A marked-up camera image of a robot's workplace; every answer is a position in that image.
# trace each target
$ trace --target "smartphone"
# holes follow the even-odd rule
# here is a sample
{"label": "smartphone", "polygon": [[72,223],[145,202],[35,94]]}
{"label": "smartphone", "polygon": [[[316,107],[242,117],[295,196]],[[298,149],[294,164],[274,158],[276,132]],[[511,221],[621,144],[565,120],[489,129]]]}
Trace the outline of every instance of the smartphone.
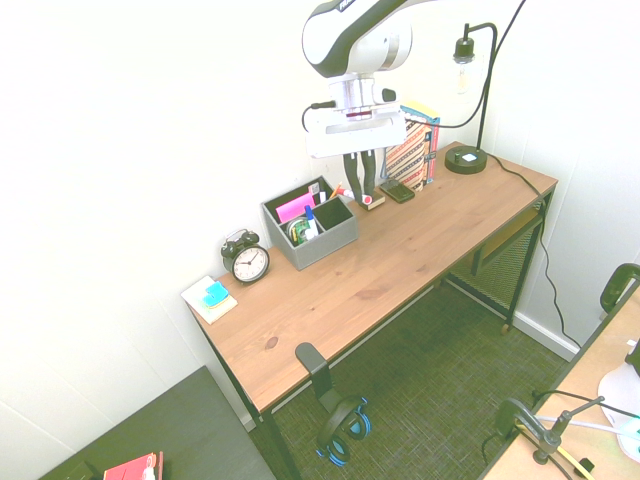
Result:
{"label": "smartphone", "polygon": [[389,179],[380,185],[380,190],[398,203],[404,203],[416,196],[413,190],[395,179]]}

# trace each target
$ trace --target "book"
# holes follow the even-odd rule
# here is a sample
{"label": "book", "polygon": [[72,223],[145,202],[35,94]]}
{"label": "book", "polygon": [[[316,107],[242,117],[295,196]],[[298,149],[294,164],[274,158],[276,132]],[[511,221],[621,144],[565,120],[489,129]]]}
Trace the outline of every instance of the book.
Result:
{"label": "book", "polygon": [[238,305],[227,289],[211,277],[199,280],[181,296],[209,325]]}
{"label": "book", "polygon": [[[130,462],[105,470],[103,480],[154,480],[156,467],[156,454],[149,453]],[[160,452],[158,466],[158,480],[162,480],[163,457]]]}
{"label": "book", "polygon": [[405,116],[407,139],[386,149],[382,177],[398,180],[419,192],[434,178],[440,117],[415,101],[400,108]]}

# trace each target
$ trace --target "notepad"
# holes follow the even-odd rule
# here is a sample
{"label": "notepad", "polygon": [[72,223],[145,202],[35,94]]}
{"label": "notepad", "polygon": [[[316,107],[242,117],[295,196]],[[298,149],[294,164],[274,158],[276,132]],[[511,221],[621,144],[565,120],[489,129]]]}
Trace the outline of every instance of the notepad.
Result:
{"label": "notepad", "polygon": [[196,282],[181,296],[209,325],[238,305],[227,289],[211,277]]}
{"label": "notepad", "polygon": [[313,195],[305,193],[301,197],[294,198],[290,202],[280,205],[276,208],[276,213],[280,219],[280,223],[288,222],[292,218],[304,215],[304,207],[310,206],[311,208],[316,206],[316,202],[313,199]]}

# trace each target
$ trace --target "gray desk organizer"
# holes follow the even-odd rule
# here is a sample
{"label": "gray desk organizer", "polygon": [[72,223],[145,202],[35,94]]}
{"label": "gray desk organizer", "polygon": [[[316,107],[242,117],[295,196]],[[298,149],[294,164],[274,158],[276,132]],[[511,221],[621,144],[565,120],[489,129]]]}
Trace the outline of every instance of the gray desk organizer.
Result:
{"label": "gray desk organizer", "polygon": [[304,195],[309,191],[309,186],[314,183],[320,184],[320,190],[326,193],[327,199],[331,196],[333,192],[331,186],[324,177],[318,177],[262,204],[271,242],[298,270],[308,267],[358,238],[356,217],[340,197],[336,196],[320,204],[319,195],[314,195],[316,206],[312,210],[320,235],[302,245],[294,246],[286,232],[289,222],[280,222],[276,208]]}

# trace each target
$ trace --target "desk top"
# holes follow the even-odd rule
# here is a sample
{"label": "desk top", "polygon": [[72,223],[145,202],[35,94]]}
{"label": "desk top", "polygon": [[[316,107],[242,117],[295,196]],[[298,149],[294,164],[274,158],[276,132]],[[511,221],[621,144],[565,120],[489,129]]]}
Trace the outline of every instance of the desk top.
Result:
{"label": "desk top", "polygon": [[[371,212],[351,202],[355,242],[300,272],[272,248],[270,271],[259,282],[220,279],[238,300],[231,312],[208,325],[194,311],[260,412],[309,378],[295,357],[300,343],[335,358],[537,200],[491,158],[476,175],[447,170],[445,152],[456,145],[438,152],[435,181],[413,200],[387,199]],[[556,184],[505,163],[543,194]]]}
{"label": "desk top", "polygon": [[[602,377],[619,367],[629,353],[630,347],[627,341],[637,340],[640,337],[638,320],[640,320],[640,288],[587,349],[557,389],[596,398]],[[538,413],[557,417],[563,410],[573,410],[584,403],[566,396],[552,395]],[[587,409],[575,418],[583,422],[611,426],[600,407]],[[577,460],[589,458],[595,465],[592,474],[596,479],[637,480],[640,478],[640,464],[622,452],[613,433],[569,426],[562,434],[562,447]],[[535,463],[532,458],[534,450],[535,447],[526,439],[516,438],[484,477],[485,480],[565,478],[551,462],[547,465]],[[558,461],[568,472],[573,470],[564,459]]]}

